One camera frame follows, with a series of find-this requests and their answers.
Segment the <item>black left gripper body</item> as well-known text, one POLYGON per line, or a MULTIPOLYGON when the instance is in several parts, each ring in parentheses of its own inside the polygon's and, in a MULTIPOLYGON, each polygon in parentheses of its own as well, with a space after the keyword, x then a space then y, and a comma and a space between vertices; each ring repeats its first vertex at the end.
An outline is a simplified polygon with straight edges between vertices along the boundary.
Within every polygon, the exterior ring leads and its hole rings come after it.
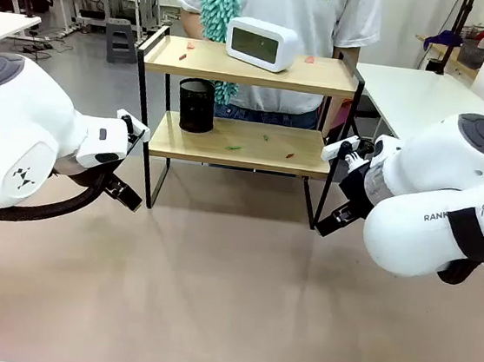
POLYGON ((113 173, 118 167, 118 161, 110 161, 92 168, 84 168, 74 156, 58 159, 57 173, 69 177, 76 184, 90 186, 100 174, 113 173))

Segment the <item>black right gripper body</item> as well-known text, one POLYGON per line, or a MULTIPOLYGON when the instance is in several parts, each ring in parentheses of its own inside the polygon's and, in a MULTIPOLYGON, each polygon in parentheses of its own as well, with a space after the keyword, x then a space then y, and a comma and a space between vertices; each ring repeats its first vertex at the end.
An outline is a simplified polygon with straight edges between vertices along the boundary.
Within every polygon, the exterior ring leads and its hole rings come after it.
POLYGON ((369 165, 369 163, 365 163, 350 171, 340 182, 340 189, 348 199, 347 203, 337 209, 340 215, 367 218, 374 208, 374 203, 368 198, 365 189, 369 165))

